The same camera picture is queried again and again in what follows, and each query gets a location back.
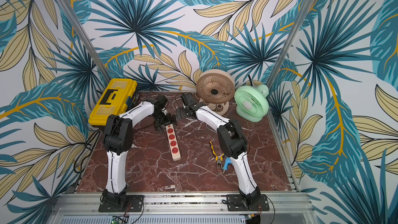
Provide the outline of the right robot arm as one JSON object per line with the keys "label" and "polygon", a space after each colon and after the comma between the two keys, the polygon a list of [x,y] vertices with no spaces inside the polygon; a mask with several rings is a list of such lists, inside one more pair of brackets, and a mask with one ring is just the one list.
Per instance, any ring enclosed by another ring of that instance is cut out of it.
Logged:
{"label": "right robot arm", "polygon": [[261,198],[261,191],[249,166],[248,140],[240,123],[217,114],[202,102],[197,102],[191,93],[183,93],[180,98],[183,107],[177,108],[177,118],[200,120],[217,132],[221,151],[231,159],[238,179],[240,205],[244,209],[256,206]]}

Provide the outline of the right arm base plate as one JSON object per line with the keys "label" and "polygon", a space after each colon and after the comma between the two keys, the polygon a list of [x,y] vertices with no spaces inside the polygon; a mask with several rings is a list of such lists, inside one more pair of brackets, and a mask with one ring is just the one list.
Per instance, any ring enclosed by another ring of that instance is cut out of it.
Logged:
{"label": "right arm base plate", "polygon": [[266,195],[261,194],[256,201],[249,200],[240,194],[227,195],[223,203],[229,212],[261,212],[269,211],[269,201]]}

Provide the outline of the beige power strip red sockets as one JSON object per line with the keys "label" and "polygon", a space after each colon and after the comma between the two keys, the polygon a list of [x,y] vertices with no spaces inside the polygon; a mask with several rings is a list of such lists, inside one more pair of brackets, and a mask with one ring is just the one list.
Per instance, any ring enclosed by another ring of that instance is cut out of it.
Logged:
{"label": "beige power strip red sockets", "polygon": [[169,147],[171,151],[171,155],[174,161],[178,161],[181,159],[180,149],[177,142],[177,136],[174,129],[173,124],[169,124],[166,126],[167,138],[169,141]]}

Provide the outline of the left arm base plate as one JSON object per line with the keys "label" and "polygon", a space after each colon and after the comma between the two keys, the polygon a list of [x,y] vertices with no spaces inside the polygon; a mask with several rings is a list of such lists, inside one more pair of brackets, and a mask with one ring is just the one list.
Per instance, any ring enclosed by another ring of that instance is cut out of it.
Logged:
{"label": "left arm base plate", "polygon": [[115,195],[105,194],[101,196],[101,203],[98,211],[106,212],[128,212],[138,213],[143,210],[143,195]]}

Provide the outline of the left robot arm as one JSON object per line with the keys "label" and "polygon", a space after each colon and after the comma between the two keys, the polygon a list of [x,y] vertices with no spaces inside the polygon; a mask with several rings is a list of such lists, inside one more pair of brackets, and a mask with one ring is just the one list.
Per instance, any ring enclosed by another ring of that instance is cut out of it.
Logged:
{"label": "left robot arm", "polygon": [[125,165],[128,151],[133,145],[134,126],[146,117],[153,117],[154,128],[166,130],[176,124],[176,116],[167,112],[168,100],[159,95],[139,103],[120,115],[110,115],[104,129],[104,147],[108,158],[107,184],[102,194],[102,203],[117,209],[127,205]]}

